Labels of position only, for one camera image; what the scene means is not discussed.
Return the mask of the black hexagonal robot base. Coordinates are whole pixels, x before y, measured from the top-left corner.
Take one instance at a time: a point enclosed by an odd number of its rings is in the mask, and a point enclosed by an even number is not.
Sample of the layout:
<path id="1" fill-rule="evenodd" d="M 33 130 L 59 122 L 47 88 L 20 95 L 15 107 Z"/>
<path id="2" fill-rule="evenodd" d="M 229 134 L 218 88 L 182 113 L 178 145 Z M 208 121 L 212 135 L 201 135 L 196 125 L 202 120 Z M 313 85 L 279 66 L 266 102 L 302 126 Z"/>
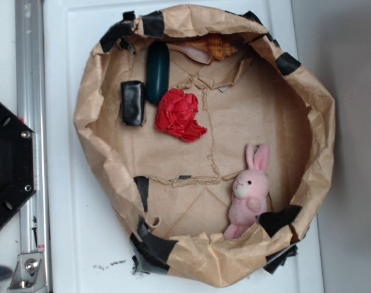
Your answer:
<path id="1" fill-rule="evenodd" d="M 34 192 L 34 132 L 0 102 L 0 230 Z"/>

